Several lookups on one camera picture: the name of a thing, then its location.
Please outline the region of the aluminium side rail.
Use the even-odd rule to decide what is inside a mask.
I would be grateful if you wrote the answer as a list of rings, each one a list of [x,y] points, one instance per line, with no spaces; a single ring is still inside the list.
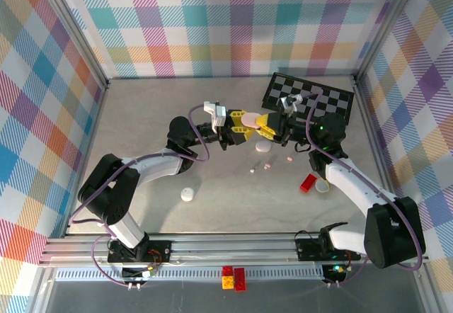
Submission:
[[[391,193],[397,194],[398,191],[394,186],[393,181],[391,180],[391,176],[384,159],[383,149],[380,145],[374,123],[372,122],[372,116],[369,108],[367,107],[361,84],[357,81],[354,75],[351,75],[350,79],[352,83],[352,89],[355,94],[355,100],[357,102],[362,121],[365,125],[365,132],[367,134],[367,139],[372,150],[372,156],[379,174],[379,180],[386,190]]]
[[[84,150],[83,159],[81,160],[80,170],[78,172],[76,183],[74,184],[74,189],[72,191],[71,200],[68,202],[68,207],[64,214],[64,222],[63,222],[62,228],[60,229],[60,233],[59,233],[60,239],[65,238],[65,236],[68,232],[68,229],[70,228],[69,218],[71,217],[71,215],[73,214],[73,212],[75,211],[75,209],[77,207],[77,203],[78,203],[77,194],[78,194],[79,189],[84,180],[84,175],[87,170],[89,158],[91,155],[91,150],[93,149],[93,144],[95,141],[99,122],[101,121],[103,109],[105,106],[105,101],[106,101],[106,98],[108,97],[109,88],[110,88],[110,82],[108,81],[107,86],[104,88],[104,90],[101,94],[100,103],[99,103],[98,109],[96,111],[96,116],[93,119],[92,126],[89,131],[88,142],[87,142],[86,148]]]

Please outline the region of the pink oval earbud case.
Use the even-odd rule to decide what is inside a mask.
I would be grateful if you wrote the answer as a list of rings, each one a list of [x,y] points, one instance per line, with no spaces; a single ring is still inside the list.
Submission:
[[[251,127],[253,129],[259,129],[260,126],[256,123],[256,120],[260,117],[259,113],[246,112],[241,116],[241,123],[245,127]]]

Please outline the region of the wide aluminium base rail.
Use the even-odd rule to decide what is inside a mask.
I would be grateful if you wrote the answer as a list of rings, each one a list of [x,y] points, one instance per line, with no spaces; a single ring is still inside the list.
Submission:
[[[259,266],[298,263],[347,263],[347,261],[298,261],[296,239],[315,239],[335,249],[326,235],[316,233],[256,234],[152,234],[150,240],[171,241],[171,255],[165,266]],[[81,266],[97,261],[100,265],[140,267],[150,263],[109,263],[107,235],[68,234],[50,239],[40,259],[41,266]],[[353,251],[366,258],[366,253],[351,243],[338,250]]]

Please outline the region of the long red toy brick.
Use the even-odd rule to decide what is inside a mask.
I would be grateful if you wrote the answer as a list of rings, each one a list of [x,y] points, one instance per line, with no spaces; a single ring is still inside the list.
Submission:
[[[235,268],[234,269],[234,289],[237,292],[246,291],[245,268]]]

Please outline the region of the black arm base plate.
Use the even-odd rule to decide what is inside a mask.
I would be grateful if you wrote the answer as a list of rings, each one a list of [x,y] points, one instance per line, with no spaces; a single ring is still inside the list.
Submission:
[[[296,239],[298,261],[359,261],[361,255],[353,251],[327,247],[315,239]]]
[[[134,248],[111,241],[108,250],[109,263],[167,263],[171,255],[171,241],[145,239]]]

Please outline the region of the black grey chessboard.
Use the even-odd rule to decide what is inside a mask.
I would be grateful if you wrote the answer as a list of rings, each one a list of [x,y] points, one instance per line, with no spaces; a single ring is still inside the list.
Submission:
[[[316,109],[311,117],[312,121],[318,120],[327,113],[336,113],[343,117],[346,124],[349,123],[354,100],[352,91],[345,91],[280,73],[274,73],[271,77],[261,107],[276,111],[277,101],[280,98],[296,96],[297,94],[307,96],[315,91],[322,91],[322,96],[316,104]]]

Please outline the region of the small black controller board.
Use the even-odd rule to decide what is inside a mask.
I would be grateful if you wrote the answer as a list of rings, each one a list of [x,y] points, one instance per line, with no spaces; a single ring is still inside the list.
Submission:
[[[343,264],[326,264],[322,265],[323,276],[326,280],[344,281],[347,277],[348,270]]]
[[[123,268],[121,270],[121,277],[127,278],[151,278],[156,275],[157,268],[148,266],[146,268]]]

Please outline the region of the aluminium frame post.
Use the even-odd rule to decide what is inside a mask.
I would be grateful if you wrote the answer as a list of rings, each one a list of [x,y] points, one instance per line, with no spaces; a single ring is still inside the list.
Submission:
[[[98,62],[66,0],[50,0],[50,3],[67,30],[69,37],[74,41],[81,56],[85,59],[96,81],[101,84],[104,90],[108,89],[109,79]]]
[[[357,86],[365,80],[407,2],[408,0],[384,0],[382,5],[378,7],[379,13],[357,58],[352,74]]]

